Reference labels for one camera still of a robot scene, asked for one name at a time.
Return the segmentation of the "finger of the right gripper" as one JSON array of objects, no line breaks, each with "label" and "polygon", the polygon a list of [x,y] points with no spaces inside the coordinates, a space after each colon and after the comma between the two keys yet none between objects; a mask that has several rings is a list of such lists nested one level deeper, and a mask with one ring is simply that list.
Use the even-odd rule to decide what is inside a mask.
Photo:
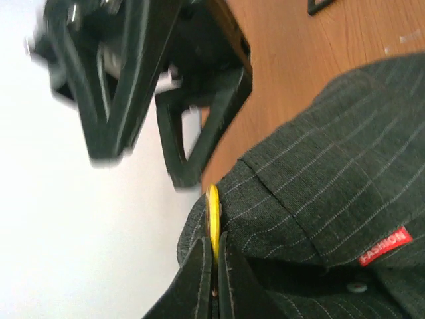
[{"label": "finger of the right gripper", "polygon": [[180,1],[48,1],[46,33],[91,160],[116,160],[146,117]]}]

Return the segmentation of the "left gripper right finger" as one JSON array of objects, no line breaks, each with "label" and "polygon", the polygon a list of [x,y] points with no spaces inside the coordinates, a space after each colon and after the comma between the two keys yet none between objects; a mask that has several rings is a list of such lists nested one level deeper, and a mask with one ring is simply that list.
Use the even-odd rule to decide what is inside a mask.
[{"label": "left gripper right finger", "polygon": [[219,242],[218,308],[219,317],[227,319],[286,317],[261,287],[227,232]]}]

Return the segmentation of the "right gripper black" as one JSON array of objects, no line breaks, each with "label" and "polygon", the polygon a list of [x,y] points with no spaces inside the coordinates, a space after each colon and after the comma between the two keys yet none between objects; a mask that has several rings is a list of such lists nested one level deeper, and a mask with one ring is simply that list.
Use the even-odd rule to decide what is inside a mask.
[{"label": "right gripper black", "polygon": [[[175,188],[196,186],[220,139],[252,92],[250,47],[226,1],[93,1],[82,22],[84,53],[105,56],[101,97],[112,99],[133,63],[140,77],[133,100],[152,99],[159,77],[176,68],[181,86],[155,95],[167,172]],[[209,108],[185,155],[182,113]]]}]

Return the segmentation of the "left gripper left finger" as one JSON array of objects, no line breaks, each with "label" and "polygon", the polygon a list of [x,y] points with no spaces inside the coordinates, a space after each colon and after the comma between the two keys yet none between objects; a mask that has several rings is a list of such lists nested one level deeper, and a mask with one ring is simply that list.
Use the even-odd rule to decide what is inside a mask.
[{"label": "left gripper left finger", "polygon": [[144,319],[212,317],[213,252],[208,237],[197,239],[169,288]]}]

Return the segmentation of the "yellow round brooch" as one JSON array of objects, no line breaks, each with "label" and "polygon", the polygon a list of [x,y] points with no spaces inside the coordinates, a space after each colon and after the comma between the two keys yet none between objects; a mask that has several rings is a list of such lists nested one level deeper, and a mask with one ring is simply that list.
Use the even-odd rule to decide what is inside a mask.
[{"label": "yellow round brooch", "polygon": [[205,195],[207,233],[211,240],[214,262],[217,263],[221,234],[221,204],[218,187],[216,185],[209,185]]}]

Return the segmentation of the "dark pinstriped shirt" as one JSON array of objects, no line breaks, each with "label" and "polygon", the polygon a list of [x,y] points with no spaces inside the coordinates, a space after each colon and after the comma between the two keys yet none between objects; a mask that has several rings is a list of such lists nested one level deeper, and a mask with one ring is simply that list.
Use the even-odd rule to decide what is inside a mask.
[{"label": "dark pinstriped shirt", "polygon": [[217,187],[285,318],[423,318],[424,54],[338,76]]}]

